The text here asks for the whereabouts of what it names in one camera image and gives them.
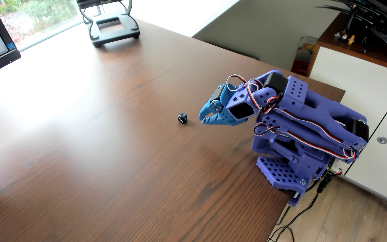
wood grain surface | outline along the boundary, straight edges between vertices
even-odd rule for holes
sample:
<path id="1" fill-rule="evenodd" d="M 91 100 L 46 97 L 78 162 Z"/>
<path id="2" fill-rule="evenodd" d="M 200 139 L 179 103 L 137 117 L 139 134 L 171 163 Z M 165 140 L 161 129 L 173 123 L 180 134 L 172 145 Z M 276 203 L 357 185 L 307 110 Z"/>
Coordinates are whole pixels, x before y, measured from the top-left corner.
<path id="1" fill-rule="evenodd" d="M 282 224 L 308 207 L 315 195 L 315 189 L 306 193 Z M 335 177 L 290 228 L 297 242 L 387 242 L 387 201 Z M 292 242 L 291 233 L 285 231 L 278 242 Z"/>
<path id="2" fill-rule="evenodd" d="M 250 242 L 272 231 L 290 192 L 256 167 L 254 119 L 204 125 L 198 113 L 230 74 L 276 68 L 138 23 L 138 40 L 100 49 L 76 26 L 0 70 L 1 242 Z"/>
<path id="3" fill-rule="evenodd" d="M 378 40 L 369 40 L 366 47 L 367 52 L 360 53 L 359 49 L 362 47 L 362 38 L 361 36 L 356 37 L 352 45 L 348 43 L 343 43 L 341 41 L 334 41 L 334 35 L 337 32 L 340 32 L 344 29 L 346 23 L 347 14 L 339 13 L 334 21 L 328 26 L 325 32 L 319 37 L 316 42 L 316 48 L 314 50 L 312 59 L 310 61 L 307 76 L 310 76 L 311 69 L 313 68 L 314 61 L 317 56 L 319 47 L 325 47 L 331 50 L 342 52 L 344 54 L 354 56 L 378 65 L 384 66 L 387 68 L 387 44 L 384 41 Z"/>

black stand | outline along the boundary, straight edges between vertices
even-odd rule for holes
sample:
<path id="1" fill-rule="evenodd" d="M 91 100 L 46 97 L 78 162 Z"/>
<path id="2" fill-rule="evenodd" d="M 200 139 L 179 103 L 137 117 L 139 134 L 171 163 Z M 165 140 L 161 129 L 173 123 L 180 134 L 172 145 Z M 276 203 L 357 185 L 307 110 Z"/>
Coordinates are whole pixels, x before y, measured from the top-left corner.
<path id="1" fill-rule="evenodd" d="M 88 25 L 89 37 L 92 41 L 92 44 L 99 48 L 102 44 L 118 41 L 126 38 L 133 37 L 137 39 L 140 36 L 140 30 L 138 29 L 137 21 L 130 15 L 132 9 L 132 0 L 129 0 L 128 8 L 125 5 L 117 0 L 107 0 L 105 3 L 119 2 L 125 7 L 124 13 L 111 13 L 111 14 L 102 14 L 94 17 L 93 19 L 88 17 L 84 11 L 86 8 L 102 5 L 101 0 L 77 0 L 80 13 L 87 20 L 84 20 L 84 23 Z M 124 29 L 116 30 L 109 33 L 101 33 L 98 25 L 105 24 L 113 21 L 120 21 L 124 26 Z"/>

cabinet handle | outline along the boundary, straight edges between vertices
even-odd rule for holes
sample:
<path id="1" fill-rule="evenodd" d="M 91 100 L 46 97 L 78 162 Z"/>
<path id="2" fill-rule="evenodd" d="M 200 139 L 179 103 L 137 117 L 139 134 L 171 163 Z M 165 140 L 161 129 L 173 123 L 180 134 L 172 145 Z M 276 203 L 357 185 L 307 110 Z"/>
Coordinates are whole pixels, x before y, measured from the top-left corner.
<path id="1" fill-rule="evenodd" d="M 383 136 L 379 136 L 379 137 L 377 137 L 377 142 L 379 142 L 380 144 L 386 144 L 387 138 L 383 137 Z"/>

wooden shelf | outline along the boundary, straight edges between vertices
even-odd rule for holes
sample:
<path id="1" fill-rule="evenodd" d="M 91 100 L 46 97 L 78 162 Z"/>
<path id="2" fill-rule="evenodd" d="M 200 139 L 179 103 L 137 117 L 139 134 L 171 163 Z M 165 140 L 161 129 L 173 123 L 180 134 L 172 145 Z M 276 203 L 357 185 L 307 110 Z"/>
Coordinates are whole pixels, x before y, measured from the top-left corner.
<path id="1" fill-rule="evenodd" d="M 312 61 L 307 70 L 307 76 L 310 76 L 311 69 L 313 68 L 316 55 L 319 52 L 319 48 L 325 47 L 331 50 L 345 53 L 378 65 L 384 66 L 387 68 L 387 44 L 382 41 L 379 41 L 379 44 L 369 45 L 367 47 L 366 53 L 360 53 L 359 49 L 362 47 L 361 39 L 355 38 L 355 42 L 352 45 L 343 43 L 341 41 L 334 41 L 334 35 L 344 29 L 344 24 L 346 22 L 347 14 L 340 13 L 331 25 L 325 30 L 325 32 L 320 36 L 316 43 L 315 51 L 312 56 Z"/>

square hole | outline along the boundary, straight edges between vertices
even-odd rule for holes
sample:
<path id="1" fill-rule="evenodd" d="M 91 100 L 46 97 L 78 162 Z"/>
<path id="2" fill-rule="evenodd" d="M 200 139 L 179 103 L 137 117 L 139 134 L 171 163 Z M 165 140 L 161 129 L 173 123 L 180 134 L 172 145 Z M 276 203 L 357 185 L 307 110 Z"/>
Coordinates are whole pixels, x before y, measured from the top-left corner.
<path id="1" fill-rule="evenodd" d="M 105 21 L 97 21 L 96 24 L 98 25 L 98 29 L 102 34 L 119 31 L 125 28 L 120 22 L 119 18 L 106 19 Z"/>

